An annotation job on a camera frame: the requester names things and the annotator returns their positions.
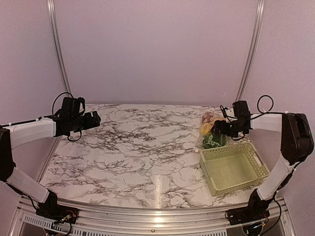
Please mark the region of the green fake bok choy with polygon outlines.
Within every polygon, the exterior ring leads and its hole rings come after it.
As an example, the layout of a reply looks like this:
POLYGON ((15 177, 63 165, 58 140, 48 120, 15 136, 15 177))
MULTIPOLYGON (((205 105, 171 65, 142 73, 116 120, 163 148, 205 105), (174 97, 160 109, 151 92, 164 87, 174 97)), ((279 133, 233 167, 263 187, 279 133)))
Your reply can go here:
POLYGON ((205 149, 221 147, 221 135, 208 134, 203 137, 202 145, 205 149))

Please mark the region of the clear zip top bag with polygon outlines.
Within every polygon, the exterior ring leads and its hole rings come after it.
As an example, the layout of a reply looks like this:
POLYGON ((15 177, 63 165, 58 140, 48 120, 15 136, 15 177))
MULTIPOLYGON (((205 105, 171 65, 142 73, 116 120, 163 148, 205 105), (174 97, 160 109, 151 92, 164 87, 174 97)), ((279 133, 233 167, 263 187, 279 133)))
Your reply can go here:
POLYGON ((202 149, 218 148, 228 144, 226 135, 215 136, 211 133, 215 121, 226 121, 226 118, 214 112, 205 112, 201 117, 201 127, 199 137, 193 148, 194 152, 199 153, 202 149))

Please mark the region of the pale green plastic basket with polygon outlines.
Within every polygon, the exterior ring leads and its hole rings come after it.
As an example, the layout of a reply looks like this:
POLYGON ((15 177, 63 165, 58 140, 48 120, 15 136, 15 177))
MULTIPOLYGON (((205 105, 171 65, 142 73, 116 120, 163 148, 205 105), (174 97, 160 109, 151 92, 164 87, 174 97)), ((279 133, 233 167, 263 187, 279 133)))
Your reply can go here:
POLYGON ((213 197, 258 186, 270 174, 251 142, 203 149, 199 164, 213 197))

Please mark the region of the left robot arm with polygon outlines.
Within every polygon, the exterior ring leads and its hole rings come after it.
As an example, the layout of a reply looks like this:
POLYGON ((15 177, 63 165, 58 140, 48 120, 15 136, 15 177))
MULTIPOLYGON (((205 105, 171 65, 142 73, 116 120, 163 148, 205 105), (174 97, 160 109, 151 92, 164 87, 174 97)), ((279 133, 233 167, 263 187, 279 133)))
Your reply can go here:
POLYGON ((69 137, 72 132, 99 127, 101 118, 96 111, 70 117, 46 116, 0 127, 0 180, 33 200, 44 203, 43 211, 52 219, 62 215, 62 207, 53 200, 50 191, 16 167, 12 150, 21 145, 59 136, 69 137))

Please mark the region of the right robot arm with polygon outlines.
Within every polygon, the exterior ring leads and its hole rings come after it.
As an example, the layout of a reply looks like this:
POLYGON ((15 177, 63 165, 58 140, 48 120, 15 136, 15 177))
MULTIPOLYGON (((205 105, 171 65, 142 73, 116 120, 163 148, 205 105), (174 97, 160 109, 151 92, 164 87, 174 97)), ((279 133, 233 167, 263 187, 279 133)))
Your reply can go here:
POLYGON ((302 113, 251 114, 248 118, 236 118, 231 122, 216 120, 211 132, 235 138, 240 132, 248 134, 250 129, 281 133, 281 153, 277 163, 266 180, 253 191, 249 206, 244 209, 244 216, 255 220, 263 212, 262 204, 284 187, 297 165, 313 152, 314 140, 307 117, 302 113))

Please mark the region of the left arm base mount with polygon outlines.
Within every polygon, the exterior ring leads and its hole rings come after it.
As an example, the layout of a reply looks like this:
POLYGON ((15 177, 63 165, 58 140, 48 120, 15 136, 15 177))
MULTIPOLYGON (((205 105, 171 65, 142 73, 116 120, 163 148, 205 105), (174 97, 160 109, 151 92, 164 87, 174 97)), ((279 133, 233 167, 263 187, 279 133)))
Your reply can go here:
POLYGON ((71 224, 75 224, 77 221, 78 209, 70 206, 57 205, 57 208, 54 210, 45 209, 44 207, 38 207, 36 210, 36 214, 45 218, 49 218, 55 221, 59 221, 62 218, 70 215, 70 219, 66 220, 66 222, 70 222, 71 224))

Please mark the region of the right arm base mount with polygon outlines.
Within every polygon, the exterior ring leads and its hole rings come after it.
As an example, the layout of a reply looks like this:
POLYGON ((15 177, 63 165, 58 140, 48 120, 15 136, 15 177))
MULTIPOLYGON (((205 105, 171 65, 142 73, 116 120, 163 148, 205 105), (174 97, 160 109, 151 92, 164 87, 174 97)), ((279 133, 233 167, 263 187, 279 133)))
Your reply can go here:
POLYGON ((225 217, 230 225, 244 224, 269 217, 268 209, 251 209, 249 206, 229 209, 225 217))

